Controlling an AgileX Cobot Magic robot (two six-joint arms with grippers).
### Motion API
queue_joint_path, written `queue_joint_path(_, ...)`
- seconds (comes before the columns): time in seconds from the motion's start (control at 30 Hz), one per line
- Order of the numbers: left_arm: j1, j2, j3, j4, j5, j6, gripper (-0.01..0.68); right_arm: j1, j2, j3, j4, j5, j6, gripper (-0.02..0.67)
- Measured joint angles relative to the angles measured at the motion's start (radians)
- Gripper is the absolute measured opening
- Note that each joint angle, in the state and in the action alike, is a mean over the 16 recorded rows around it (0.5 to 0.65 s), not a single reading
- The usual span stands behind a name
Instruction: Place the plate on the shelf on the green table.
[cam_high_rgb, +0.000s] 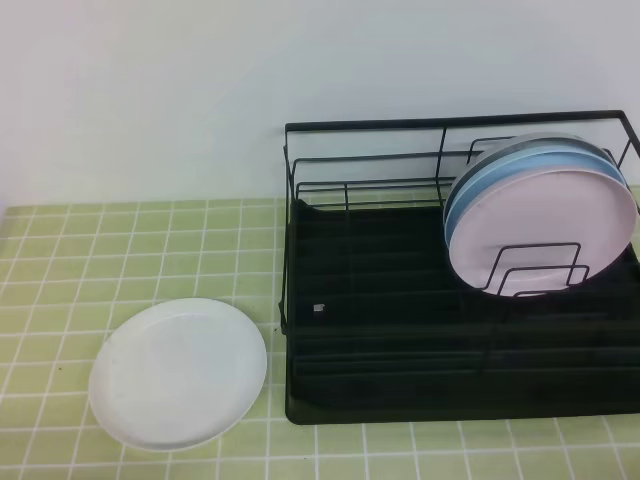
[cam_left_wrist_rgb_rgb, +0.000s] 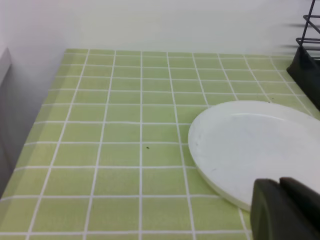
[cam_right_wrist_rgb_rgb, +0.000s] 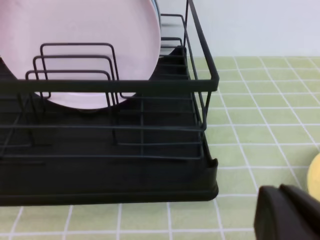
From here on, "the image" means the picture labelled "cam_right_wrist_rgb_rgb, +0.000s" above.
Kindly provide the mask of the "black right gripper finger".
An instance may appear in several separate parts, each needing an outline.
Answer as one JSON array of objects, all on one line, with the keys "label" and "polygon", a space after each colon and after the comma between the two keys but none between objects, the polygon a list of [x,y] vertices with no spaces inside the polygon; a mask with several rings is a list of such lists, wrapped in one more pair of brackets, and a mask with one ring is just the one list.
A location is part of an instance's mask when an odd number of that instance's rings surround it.
[{"label": "black right gripper finger", "polygon": [[261,186],[253,227],[257,240],[318,240],[320,202],[293,185]]}]

